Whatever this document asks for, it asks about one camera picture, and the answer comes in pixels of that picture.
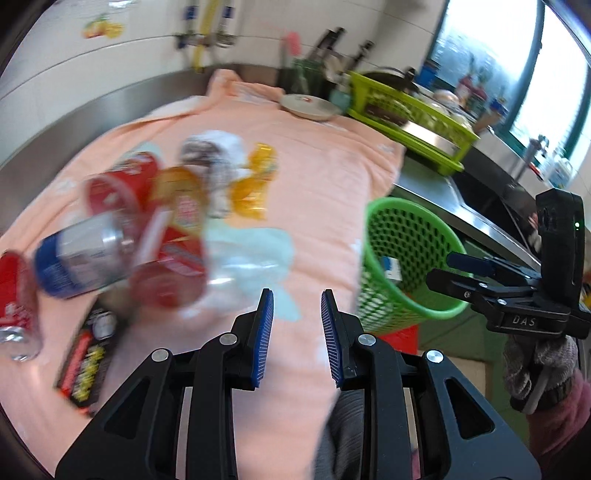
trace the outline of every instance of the red soda can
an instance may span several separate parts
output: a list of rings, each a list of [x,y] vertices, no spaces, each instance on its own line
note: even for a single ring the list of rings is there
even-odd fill
[[[183,307],[207,286],[201,238],[207,196],[201,180],[185,167],[161,171],[151,195],[151,219],[129,279],[142,304]]]
[[[17,362],[35,358],[42,341],[37,286],[33,272],[18,252],[0,257],[0,351]]]
[[[156,156],[142,151],[89,178],[83,191],[90,214],[98,215],[109,210],[126,210],[135,214],[145,212],[152,180],[159,168]]]

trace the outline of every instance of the green plastic basket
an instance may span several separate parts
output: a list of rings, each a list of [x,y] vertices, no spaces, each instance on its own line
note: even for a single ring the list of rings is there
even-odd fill
[[[460,239],[429,210],[395,197],[378,199],[366,210],[358,316],[367,332],[377,335],[410,327],[426,319],[447,320],[467,303],[428,289],[432,268],[447,268],[449,252],[466,253]],[[402,282],[387,279],[382,257],[396,258]]]
[[[350,116],[380,130],[398,143],[428,158],[437,164],[437,171],[442,175],[451,175],[464,170],[462,160],[472,144],[478,140],[478,135],[473,131],[426,105],[421,100],[383,83],[368,79],[359,73],[351,73],[351,85],[353,87],[353,104],[348,110]],[[456,153],[449,156],[431,144],[406,133],[396,125],[367,114],[365,108],[368,105],[383,108],[441,135],[458,147]]]

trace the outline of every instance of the yellow wrapper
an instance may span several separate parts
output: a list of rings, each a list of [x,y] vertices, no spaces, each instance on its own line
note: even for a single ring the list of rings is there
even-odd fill
[[[248,161],[252,175],[234,182],[230,193],[232,209],[238,215],[264,220],[267,214],[267,184],[275,177],[277,155],[269,145],[258,144]]]

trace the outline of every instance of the orange plastic wrapper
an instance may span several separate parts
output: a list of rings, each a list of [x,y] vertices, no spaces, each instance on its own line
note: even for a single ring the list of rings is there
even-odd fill
[[[252,175],[232,186],[232,209],[238,215],[264,220],[267,215],[267,188],[277,172],[277,155],[273,147],[258,144],[248,161]]]
[[[207,285],[202,242],[206,189],[185,167],[162,170],[150,196],[151,219],[129,279],[144,305],[183,307],[198,300]]]

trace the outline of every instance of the fruit sticker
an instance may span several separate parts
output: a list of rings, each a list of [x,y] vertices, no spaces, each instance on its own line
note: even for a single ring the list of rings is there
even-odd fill
[[[95,38],[105,35],[108,38],[117,38],[123,33],[123,30],[123,24],[111,22],[107,14],[102,14],[86,24],[82,36],[84,38]]]

